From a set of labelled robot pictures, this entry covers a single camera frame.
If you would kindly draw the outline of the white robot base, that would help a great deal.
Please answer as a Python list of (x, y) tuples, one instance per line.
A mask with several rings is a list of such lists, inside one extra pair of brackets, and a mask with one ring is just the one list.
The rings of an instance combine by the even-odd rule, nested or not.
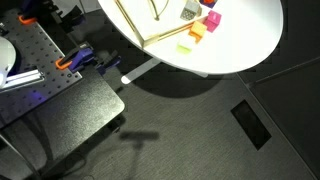
[(0, 37), (0, 88), (3, 88), (8, 73), (16, 60), (16, 51), (12, 43), (4, 37)]

